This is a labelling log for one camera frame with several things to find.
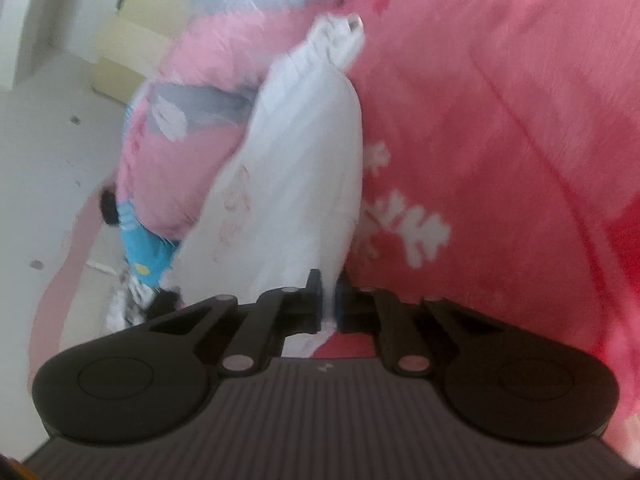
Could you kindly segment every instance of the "cardboard box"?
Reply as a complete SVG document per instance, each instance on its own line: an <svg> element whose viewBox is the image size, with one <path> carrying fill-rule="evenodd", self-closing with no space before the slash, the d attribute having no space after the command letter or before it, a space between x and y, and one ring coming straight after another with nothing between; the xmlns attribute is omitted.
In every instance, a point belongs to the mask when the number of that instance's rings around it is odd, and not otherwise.
<svg viewBox="0 0 640 480"><path fill-rule="evenodd" d="M96 41L100 59L92 67L92 87L127 103L153 76L172 41L185 29L191 0L121 0Z"/></svg>

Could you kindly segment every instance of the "striped gray surface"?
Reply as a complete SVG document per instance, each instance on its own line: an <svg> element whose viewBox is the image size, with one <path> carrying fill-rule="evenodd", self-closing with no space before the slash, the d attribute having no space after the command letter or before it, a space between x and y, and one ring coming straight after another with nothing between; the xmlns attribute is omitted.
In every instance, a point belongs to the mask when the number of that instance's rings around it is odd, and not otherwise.
<svg viewBox="0 0 640 480"><path fill-rule="evenodd" d="M51 440L28 461L42 480L625 480L597 439L552 449L463 424L423 380L378 360L276 359L220 386L199 416L126 447Z"/></svg>

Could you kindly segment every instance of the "floor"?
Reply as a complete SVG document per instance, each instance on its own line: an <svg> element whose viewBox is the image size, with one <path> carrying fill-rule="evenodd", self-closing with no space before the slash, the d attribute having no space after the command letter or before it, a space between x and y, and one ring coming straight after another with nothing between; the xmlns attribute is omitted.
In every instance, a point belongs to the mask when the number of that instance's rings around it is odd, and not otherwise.
<svg viewBox="0 0 640 480"><path fill-rule="evenodd" d="M92 92L87 63L55 50L32 78L0 92L0 452L19 460L46 437L30 371L97 335L122 260L117 232L100 228L96 190L116 168L123 113ZM63 270L72 279L56 288ZM42 315L56 309L65 315Z"/></svg>

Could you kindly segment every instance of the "blue cloth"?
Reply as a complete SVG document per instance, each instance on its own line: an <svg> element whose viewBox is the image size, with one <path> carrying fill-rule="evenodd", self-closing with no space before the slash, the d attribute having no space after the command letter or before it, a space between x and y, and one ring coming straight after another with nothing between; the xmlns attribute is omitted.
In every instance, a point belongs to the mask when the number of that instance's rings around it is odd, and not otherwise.
<svg viewBox="0 0 640 480"><path fill-rule="evenodd" d="M118 204L118 215L130 272L145 285L157 288L164 272L171 268L180 242L161 238L145 228L130 201Z"/></svg>

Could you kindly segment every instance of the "pink fabric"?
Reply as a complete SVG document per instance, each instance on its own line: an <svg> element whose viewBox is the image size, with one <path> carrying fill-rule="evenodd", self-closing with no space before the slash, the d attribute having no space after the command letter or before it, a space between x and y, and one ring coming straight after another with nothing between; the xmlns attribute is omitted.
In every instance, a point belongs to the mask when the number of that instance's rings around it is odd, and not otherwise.
<svg viewBox="0 0 640 480"><path fill-rule="evenodd" d="M156 82L257 87L274 57L302 41L331 4L287 12L230 12L194 20L175 42ZM181 240L197 222L213 179L240 145L246 124L221 126L181 140L149 134L145 94L135 106L118 170L118 202L132 200L151 232Z"/></svg>
<svg viewBox="0 0 640 480"><path fill-rule="evenodd" d="M350 0L360 286L587 350L640 411L640 0Z"/></svg>

